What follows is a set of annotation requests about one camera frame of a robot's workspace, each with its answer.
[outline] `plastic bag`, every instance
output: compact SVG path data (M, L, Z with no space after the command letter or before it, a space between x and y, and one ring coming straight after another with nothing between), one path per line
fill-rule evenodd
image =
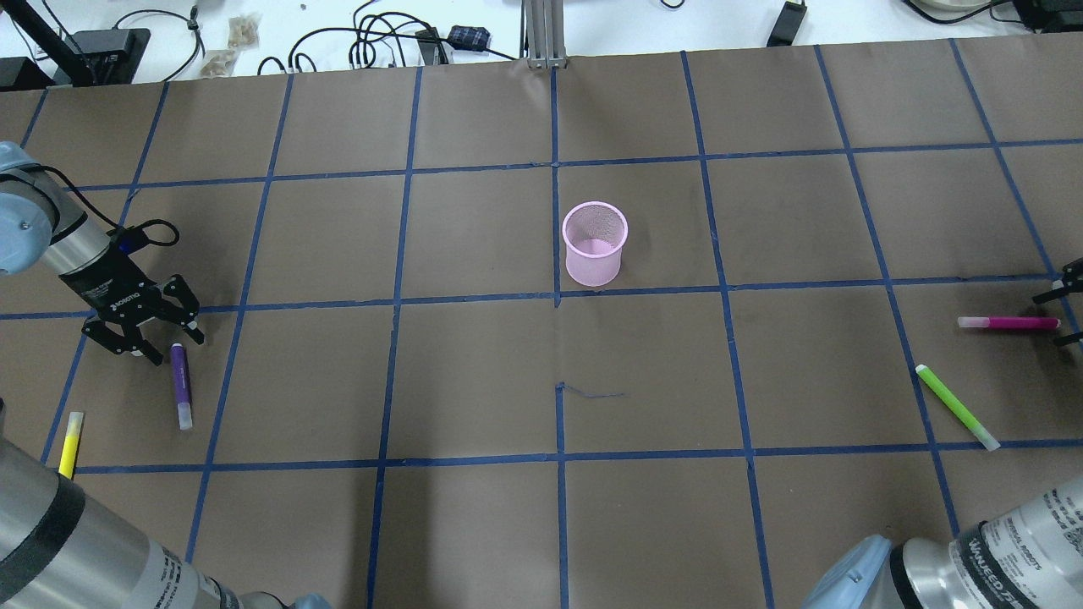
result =
M204 65L199 68L199 78L233 76L233 65L235 63L237 63L236 49L207 51Z
M240 51L258 47L259 43L260 15L258 13L230 17L230 42L226 44L229 48Z

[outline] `cup rim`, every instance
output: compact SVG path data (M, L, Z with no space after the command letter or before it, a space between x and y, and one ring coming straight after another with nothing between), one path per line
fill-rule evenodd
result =
M606 209L615 212L616 216L617 216L617 218L621 219L621 223L624 224L624 234L621 236L621 243L618 243L616 245L616 247L613 248L613 251L610 251L608 254L587 254L586 251L583 251L579 248L577 248L574 245L572 245L572 242L567 238L567 219L571 218L572 215L575 213L576 211L578 211L579 209L583 209L584 207L591 207L591 206L604 207L604 208L606 208ZM585 203L580 203L579 205L576 205L567 213L564 215L564 221L561 222L561 224L560 224L560 236L564 239L564 245L569 249L571 249L572 251L578 254L579 256L583 256L584 258L593 258L593 259L609 258L610 256L613 256L614 254L619 254L619 251L624 248L625 242L628 241L628 219L624 217L624 213L619 209L617 209L616 207L613 207L612 205L610 205L610 204L608 204L608 203L605 203L603 200L588 200L588 202L585 202Z

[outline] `pink marker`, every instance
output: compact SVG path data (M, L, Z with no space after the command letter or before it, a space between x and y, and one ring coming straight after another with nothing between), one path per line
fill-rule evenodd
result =
M1057 329L1056 318L960 318L958 327L988 327L990 329Z

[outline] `pink pen holder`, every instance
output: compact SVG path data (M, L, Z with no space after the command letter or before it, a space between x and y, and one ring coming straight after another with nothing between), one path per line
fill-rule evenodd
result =
M564 217L564 265L576 282L598 287L616 277L621 249L628 238L628 221L608 203L589 200Z

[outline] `grid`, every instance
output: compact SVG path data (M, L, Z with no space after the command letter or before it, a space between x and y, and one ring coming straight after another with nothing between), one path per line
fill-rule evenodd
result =
M995 134L993 133L993 129L990 124L989 117L987 116L986 109L982 105L982 101L979 99L978 92L974 86L967 66L963 60L963 56L960 53L956 42L954 40L951 40L950 44L957 67L961 74L963 75L963 78L967 86L967 90L970 96L973 98L973 102L981 118L982 127L988 135L988 142L962 143L962 144L904 145L904 146L866 146L866 147L852 146L848 138L846 125L844 125L843 113L839 109L839 103L835 94L835 89L833 88L832 78L831 75L828 74L827 65L824 62L823 53L819 47L815 47L814 48L815 59L819 64L821 75L823 77L823 85L826 89L827 96L831 101L831 107L843 143L841 147L786 151L786 152L708 154L706 152L706 146L704 143L704 133L703 133L703 128L701 126L700 106L696 102L696 89L695 89L695 83L693 82L692 70L690 69L688 55L682 52L680 57L683 67L683 77L688 89L688 102L692 113L692 119L694 124L695 138L696 138L697 154L695 155L637 157L637 158L619 158L619 159L561 160L560 145L559 145L560 133L558 128L559 124L558 93L559 93L560 73L554 70L550 74L550 81L549 81L550 93L551 93L550 118L551 118L551 143L552 143L552 157L550 163L416 168L414 166L415 144L417 140L418 108L421 98L422 74L423 74L422 70L419 69L416 73L414 82L408 151L406 156L406 165L404 169L350 171L350 172L335 172L335 173L319 173L319 174L313 174L313 173L286 174L286 176L276 174L275 165L278 158L279 145L282 143L283 131L286 125L287 111L289 108L289 103L290 103L290 94L293 89L295 77L291 75L287 78L286 81L285 96L282 101L277 129L274 138L274 145L271 154L271 160L264 176L249 176L249 177L238 177L238 178L193 180L193 181L144 182L143 180L141 180L141 176L143 172L144 165L146 163L147 154L151 150L152 143L155 138L155 132L158 126L158 121L161 117L162 108L165 107L166 100L169 94L170 86L167 83L161 89L161 94L158 101L157 109L155 112L154 119L151 122L151 129L144 142L143 150L140 155L139 165L136 167L135 173L131 182L127 184L90 184L82 186L82 189L86 191L126 191L128 194L128 198L125 203L123 211L121 213L121 222L123 222L123 219L128 216L128 211L133 195L139 190L142 189L172 187L172 186L183 186L183 185L232 184L232 183L256 183L262 185L259 210L256 217L255 230L251 237L251 244L249 248L247 267L245 271L244 285L242 288L239 303L236 306L216 306L216 307L205 308L205 312L222 312L222 313L236 314L236 323L234 325L232 334L232 342L229 349L229 355L225 366L225 375L219 394L216 415L213 418L210 442L207 448L206 458L203 463L182 464L182 465L83 466L80 467L77 470L77 472L82 475L121 474L121 472L200 474L200 484L198 491L198 498L196 502L196 510L193 517L191 533L188 536L188 543L186 548L186 558L191 560L196 552L204 504L206 496L208 494L208 483L213 472L291 470L291 469L341 469L341 468L373 469L376 472L376 487L375 487L375 502L373 508L368 573L366 580L366 589L367 589L367 598L369 607L373 606L376 596L375 588L377 582L377 571L379 568L380 528L381 528L382 507L384 503L383 501L384 479L388 469L391 468L449 467L449 466L470 466L470 465L488 465L488 464L513 464L513 463L556 463L558 468L557 495L558 495L558 506L559 506L558 522L559 522L559 552L560 552L560 602L561 606L564 608L571 606L570 589L569 589L570 583L569 583L569 556L567 556L569 542L567 542L567 505L566 505L567 503L566 464L571 462L622 461L622 459L683 459L683 458L713 458L713 457L725 457L734 459L743 458L747 464L746 467L747 484L748 484L749 498L752 502L751 509L753 515L753 523L755 528L756 545L758 549L759 570L762 580L766 604L767 607L769 608L775 607L775 600L772 592L772 581L771 581L771 572L769 566L770 561L768 557L767 542L765 537L764 517L761 514L761 506L759 501L760 493L759 493L759 484L757 480L757 467L756 467L757 457L783 456L783 455L796 456L796 455L832 455L832 454L928 453L931 456L934 463L937 482L939 483L940 492L944 504L943 507L950 522L951 531L953 534L957 534L960 530L960 522L958 519L956 518L955 508L952 502L951 491L948 484L948 478L944 474L944 468L940 455L943 452L951 452L951 451L978 451L981 450L981 445L977 442L940 442L937 440L936 435L934 432L932 423L930 420L928 413L929 405L926 404L925 397L921 390L918 381L916 377L914 377L913 375L911 376L911 383L914 392L914 399L916 400L919 410L921 419L926 436L926 442L924 443L830 445L830 446L827 445L771 446L771 448L757 448L754 445L752 439L754 430L751 428L748 422L748 412L745 405L741 358L738 351L739 337L734 335L733 312L731 304L731 295L739 291L791 290L791 289L834 288L834 287L883 287L888 297L891 314L898 333L898 339L900 341L906 365L910 368L913 368L915 360L911 351L910 342L908 340L906 328L904 326L903 318L902 314L900 313L898 299L896 297L895 288L897 286L934 285L934 284L947 285L955 283L1004 283L1004 282L1027 282L1034 280L1048 281L1052 278L1056 278L1058 276L1058 274L1056 273L1056 269L1053 264L1053 261L1046 251L1046 248L1039 234L1038 228L1035 226L1035 223L1031 218L1031 215L1023 200L1023 197L1020 194L1020 190L1013 178L1013 174L1008 168L1008 164L1005 160L1002 151L1004 148L1012 148L1012 147L1080 145L1083 144L1083 139L1026 140L1026 141L1010 141L1010 142L999 141ZM23 139L24 145L26 145L26 143L29 141L31 131L35 128L35 124L37 121L38 116L41 113L42 106L44 105L47 95L48 91L43 92L41 99L37 104L37 107L34 113L34 118L30 120L29 127L27 128L26 134ZM1006 179L1010 187L1012 195L1016 204L1018 205L1018 210L1026 222L1027 229L1031 237L1033 238L1033 245L1036 248L1039 255L1041 256L1042 263L1045 268L1044 273L1019 274L1019 275L982 275L982 276L973 276L966 278L950 277L950 276L900 278L891 276L891 274L888 271L888 264L885 259L884 250L879 242L879 237L877 234L877 226L876 223L874 222L873 212L869 205L869 200L865 194L864 185L862 183L862 177L861 172L859 171L857 159L862 155L875 155L878 153L960 151L960 150L990 150L993 152L1004 173L1004 178ZM853 280L853 281L748 283L748 284L735 284L735 285L729 283L727 281L726 264L719 245L720 239L715 219L715 204L713 200L713 190L710 184L710 174L708 171L708 161L725 160L725 159L742 159L742 158L773 158L773 157L787 157L787 156L801 157L801 156L823 156L823 155L845 157L849 166L853 184L857 189L858 198L861 203L861 210L863 212L864 220L867 225L867 231L872 239L876 262L879 268L880 277L872 280ZM703 182L703 192L706 200L706 215L708 218L708 225L710 230L713 256L717 272L717 284L697 285L697 286L623 288L623 289L610 289L610 290L563 289L561 286L561 272L560 272L561 262L560 262L560 247L559 247L560 245L559 174L561 169L565 167L667 164L667 163L682 163L682 161L695 161L700 166L700 172ZM516 171L516 170L533 169L537 167L545 167L546 165L550 167L551 183L552 183L551 219L552 219L552 244L553 244L553 249L552 249L553 287L551 291L478 294L470 296L446 296L446 297L403 296L403 265L404 265L404 254L406 249L406 235L408 231L410 187L415 176L431 174L431 173L471 172L471 171ZM380 176L394 176L394 177L402 177L404 179L400 231L397 236L397 252L395 259L394 291L392 298L373 299L366 301L303 301L303 302L252 303L252 304L248 303L248 294L251 285L257 250L260 245L260 235L264 219L264 212L268 207L268 198L273 183L284 182L284 181L298 181L298 180L325 180L334 178L362 178L362 177L380 177ZM451 302L479 302L479 301L501 301L501 300L550 300L550 299L553 301L554 307L559 307L561 304L561 300L564 298L590 298L590 297L608 297L608 296L667 295L667 294L718 294L720 296L721 299L720 313L722 315L726 327L726 338L728 342L729 359L732 367L731 374L733 378L734 390L736 393L742 448L718 449L718 450L567 452L565 451L565 438L564 438L565 386L563 383L561 383L554 387L554 393L553 393L554 417L556 417L556 429L557 429L557 439L556 439L557 450L554 453L509 454L509 455L490 455L490 456L472 456L472 457L389 458L388 456L389 435L391 425L394 420L393 389L394 389L396 355L399 346L400 319L404 307L416 307L416 306L451 303ZM1062 301L1062 303L1065 306L1065 314L1069 321L1069 325L1072 327L1073 332L1079 332L1080 331L1079 323L1071 309L1071 306L1067 302L1067 300ZM352 459L352 461L319 461L319 462L274 462L274 463L216 462L216 450L219 439L219 432L222 425L223 413L226 406L226 398L230 391L231 376L235 363L238 344L240 340L242 329L245 323L246 313L250 311L287 310L287 309L319 309L319 308L336 309L336 308L364 308L364 307L383 307L383 308L390 308L392 311L390 350L388 353L387 379L386 379L382 423L380 428L378 458ZM3 313L0 314L0 321L82 318L86 314L87 314L86 311ZM69 372L67 374L60 404L57 405L55 416L52 420L51 429L45 440L44 450L41 455L42 463L44 463L48 459L50 453L52 452L56 431L61 425L62 414L65 411L65 405L68 400L68 396L71 391L71 386L75 380L76 373L79 368L84 347L86 347L86 338L80 337L78 346L75 351L74 359L70 364ZM1008 450L1032 449L1032 448L1075 448L1075 446L1083 446L1083 438L1009 440L1005 441L1003 444L1004 448Z

